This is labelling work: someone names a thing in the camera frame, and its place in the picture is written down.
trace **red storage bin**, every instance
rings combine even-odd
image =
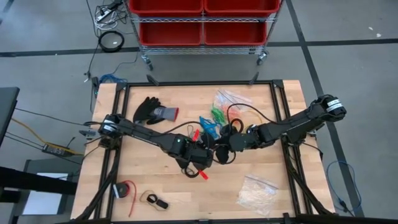
[[[207,16],[267,17],[279,10],[279,0],[205,0]]]
[[[203,0],[130,0],[130,10],[141,17],[201,16]]]
[[[265,22],[207,22],[206,45],[263,45],[266,42]]]
[[[141,22],[140,42],[146,46],[193,46],[201,44],[199,22]]]

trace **wire shelf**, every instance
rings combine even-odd
[[[243,47],[145,47],[142,46],[142,53],[148,55],[198,55],[198,54],[254,54],[264,53],[264,46],[243,46]]]
[[[132,22],[275,22],[268,17],[132,17]]]

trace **caster wheel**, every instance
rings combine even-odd
[[[257,65],[262,65],[264,63],[264,59],[257,59]]]
[[[154,66],[150,63],[147,65],[147,68],[149,71],[152,71],[154,69]]]

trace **floor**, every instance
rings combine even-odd
[[[89,3],[94,9],[102,1]],[[96,47],[96,37],[86,2],[0,0],[2,8],[0,86],[21,89],[18,108],[79,123],[89,121],[91,84],[83,82],[83,74]],[[122,65],[116,75],[130,82],[145,82],[147,74],[160,82],[210,81],[249,80],[259,72],[264,80],[300,80],[307,103],[322,93],[338,96],[348,114],[343,121],[318,132],[324,166],[336,160],[335,149],[342,149],[355,169],[364,216],[398,219],[397,9],[395,0],[287,0],[270,40],[271,54],[260,67],[256,66],[255,55],[160,55],[150,56],[153,72],[139,58],[134,64]],[[132,31],[131,26],[123,24],[118,29]],[[111,73],[119,63],[134,60],[136,39],[133,35],[125,38],[124,47],[129,49],[95,56],[91,68],[94,76]],[[21,111],[14,117],[57,144],[67,144],[75,136],[71,148],[83,151],[85,140],[78,134],[78,126]],[[15,124],[8,131],[32,139]],[[5,139],[0,153],[0,166],[19,170],[28,159],[53,158],[10,139]],[[338,166],[331,168],[330,179],[351,208]],[[0,223],[7,223],[12,207],[0,204],[0,209]],[[53,223],[67,218],[67,213],[46,221],[27,217],[19,223]]]

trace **wooden table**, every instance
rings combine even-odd
[[[291,114],[304,110],[306,105],[300,82],[297,80],[284,81],[284,86]],[[270,119],[276,120],[269,85],[132,87],[126,118],[132,119],[136,108],[147,96],[158,97],[165,106],[180,108],[176,122],[163,121],[149,126],[156,131],[163,132],[186,121],[198,121],[199,116],[210,118],[210,108],[219,88],[252,99],[254,107]],[[100,86],[93,121],[102,121],[108,113],[111,113],[114,94],[115,84]],[[122,108],[123,95],[121,93],[119,112]],[[260,121],[254,113],[245,113],[242,119],[245,125],[266,122],[264,119]],[[184,126],[176,130],[175,133],[187,134],[187,127]],[[307,138],[307,143],[317,146],[315,140],[310,137]],[[89,153],[97,145],[98,141],[89,144],[85,153]],[[309,188],[325,208],[334,212],[333,201],[318,151],[306,145],[300,146],[300,150]],[[72,218],[82,213],[96,193],[103,157],[104,150],[98,149],[84,160]],[[236,203],[244,176],[247,174],[262,177],[279,187],[277,200],[269,214],[270,218],[280,218],[285,212],[294,217],[280,141],[264,149],[238,152],[236,160],[232,164],[222,166],[213,163],[206,173],[209,176],[207,181],[201,177],[189,179],[181,173],[176,161],[164,154],[158,147],[134,138],[124,137],[118,182],[124,180],[135,182],[137,199],[146,190],[153,190],[170,203],[170,208],[166,212],[158,212],[150,205],[137,200],[134,212],[129,218],[128,214],[132,203],[132,197],[129,195],[122,199],[115,199],[112,221],[264,218]],[[302,193],[298,185],[297,189],[300,208],[304,211]],[[106,211],[108,193],[104,195],[103,216]]]

